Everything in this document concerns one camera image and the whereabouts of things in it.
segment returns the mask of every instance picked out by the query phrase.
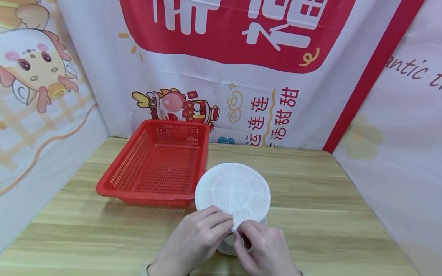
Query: white round lid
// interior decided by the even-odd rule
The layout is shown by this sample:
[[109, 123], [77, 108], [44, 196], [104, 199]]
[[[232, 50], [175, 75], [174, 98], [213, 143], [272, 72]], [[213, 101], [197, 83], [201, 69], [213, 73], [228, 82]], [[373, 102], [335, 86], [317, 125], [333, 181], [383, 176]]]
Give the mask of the white round lid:
[[195, 191], [197, 210], [217, 206], [233, 216], [232, 231], [245, 220], [263, 220], [270, 208], [270, 188], [254, 169], [239, 163], [223, 163], [208, 170]]

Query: wooden table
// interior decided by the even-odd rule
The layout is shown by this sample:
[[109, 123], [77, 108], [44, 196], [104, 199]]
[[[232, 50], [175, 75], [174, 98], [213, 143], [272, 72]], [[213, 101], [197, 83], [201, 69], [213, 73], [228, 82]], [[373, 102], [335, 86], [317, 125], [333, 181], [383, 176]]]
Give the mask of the wooden table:
[[[95, 185], [127, 140], [109, 138], [0, 256], [1, 276], [138, 276], [192, 208], [127, 206]], [[417, 276], [324, 151], [211, 144], [207, 168], [244, 163], [268, 181], [269, 225], [307, 276]], [[242, 275], [217, 253], [192, 275]]]

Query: yellow flower illustration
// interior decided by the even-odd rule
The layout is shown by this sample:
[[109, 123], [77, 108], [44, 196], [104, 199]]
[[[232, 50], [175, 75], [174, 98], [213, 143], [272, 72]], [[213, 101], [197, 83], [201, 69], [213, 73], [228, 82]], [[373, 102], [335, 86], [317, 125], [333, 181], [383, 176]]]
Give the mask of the yellow flower illustration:
[[377, 145], [384, 142], [381, 131], [368, 124], [365, 115], [358, 114], [354, 117], [338, 147], [345, 149], [350, 159], [373, 160], [377, 156]]

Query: red plastic basket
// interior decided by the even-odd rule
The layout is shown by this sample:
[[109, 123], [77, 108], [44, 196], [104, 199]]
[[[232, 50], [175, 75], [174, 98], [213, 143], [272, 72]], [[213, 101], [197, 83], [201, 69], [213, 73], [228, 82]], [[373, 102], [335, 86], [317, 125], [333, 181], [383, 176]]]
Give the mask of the red plastic basket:
[[209, 126], [144, 121], [97, 183], [104, 197], [127, 204], [184, 207], [206, 170]]

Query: background wall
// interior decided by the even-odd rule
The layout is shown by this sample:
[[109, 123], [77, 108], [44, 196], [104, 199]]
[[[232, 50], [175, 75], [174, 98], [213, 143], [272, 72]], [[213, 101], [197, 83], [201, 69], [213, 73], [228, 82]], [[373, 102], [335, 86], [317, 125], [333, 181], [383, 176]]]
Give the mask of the background wall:
[[442, 270], [441, 10], [425, 2], [333, 154], [422, 276]]
[[0, 1], [0, 253], [107, 137], [55, 1]]

